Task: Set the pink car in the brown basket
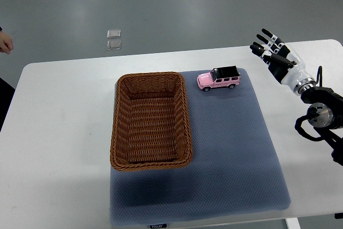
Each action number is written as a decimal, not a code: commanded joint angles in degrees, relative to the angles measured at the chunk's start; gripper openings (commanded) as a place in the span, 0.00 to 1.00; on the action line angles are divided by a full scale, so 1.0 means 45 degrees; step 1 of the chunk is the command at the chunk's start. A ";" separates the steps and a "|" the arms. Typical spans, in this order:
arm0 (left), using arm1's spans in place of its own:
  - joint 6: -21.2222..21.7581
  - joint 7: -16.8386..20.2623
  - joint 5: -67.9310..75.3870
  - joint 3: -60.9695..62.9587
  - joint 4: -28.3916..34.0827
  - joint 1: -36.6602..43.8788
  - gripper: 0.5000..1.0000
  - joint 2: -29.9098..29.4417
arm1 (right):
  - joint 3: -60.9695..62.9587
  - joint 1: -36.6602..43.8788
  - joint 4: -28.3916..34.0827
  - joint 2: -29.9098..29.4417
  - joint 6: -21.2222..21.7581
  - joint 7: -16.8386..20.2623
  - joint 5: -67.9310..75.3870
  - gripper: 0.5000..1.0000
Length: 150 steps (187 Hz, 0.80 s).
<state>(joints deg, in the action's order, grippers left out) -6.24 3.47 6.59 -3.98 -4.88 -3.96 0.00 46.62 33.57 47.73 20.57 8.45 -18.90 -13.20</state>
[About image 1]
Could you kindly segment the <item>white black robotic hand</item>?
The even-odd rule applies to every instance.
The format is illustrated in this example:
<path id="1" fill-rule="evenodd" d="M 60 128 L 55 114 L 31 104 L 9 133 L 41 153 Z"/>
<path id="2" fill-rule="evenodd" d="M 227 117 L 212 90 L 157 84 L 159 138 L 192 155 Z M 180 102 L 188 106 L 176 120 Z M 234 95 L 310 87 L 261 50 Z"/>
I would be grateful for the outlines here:
<path id="1" fill-rule="evenodd" d="M 268 66 L 276 81 L 287 85 L 298 96 L 314 87 L 316 81 L 306 72 L 305 63 L 300 56 L 275 34 L 264 28 L 262 33 L 263 35 L 256 35 L 262 43 L 253 42 L 250 49 Z"/>

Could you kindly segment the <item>person's hand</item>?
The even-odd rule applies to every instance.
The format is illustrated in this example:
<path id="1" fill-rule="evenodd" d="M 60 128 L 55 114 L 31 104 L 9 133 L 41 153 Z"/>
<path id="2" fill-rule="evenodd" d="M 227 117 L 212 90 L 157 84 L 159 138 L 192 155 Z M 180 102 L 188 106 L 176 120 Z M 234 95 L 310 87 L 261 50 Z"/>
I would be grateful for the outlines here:
<path id="1" fill-rule="evenodd" d="M 1 53 L 11 54 L 13 50 L 13 41 L 4 31 L 0 31 L 0 49 Z"/>

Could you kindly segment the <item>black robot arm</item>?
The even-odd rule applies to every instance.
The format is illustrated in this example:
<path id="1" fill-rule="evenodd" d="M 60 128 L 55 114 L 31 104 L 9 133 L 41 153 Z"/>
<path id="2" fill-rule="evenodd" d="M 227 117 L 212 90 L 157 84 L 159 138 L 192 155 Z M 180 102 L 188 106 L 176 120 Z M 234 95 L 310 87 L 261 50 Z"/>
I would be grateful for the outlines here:
<path id="1" fill-rule="evenodd" d="M 322 79 L 322 67 L 318 67 L 315 84 L 301 91 L 302 101 L 310 106 L 307 113 L 296 120 L 295 130 L 310 141 L 326 141 L 333 149 L 331 153 L 333 161 L 342 165 L 342 137 L 333 132 L 334 129 L 342 128 L 342 96 L 331 88 L 323 87 Z M 319 134 L 318 137 L 308 134 L 302 128 L 304 121 L 312 125 Z"/>

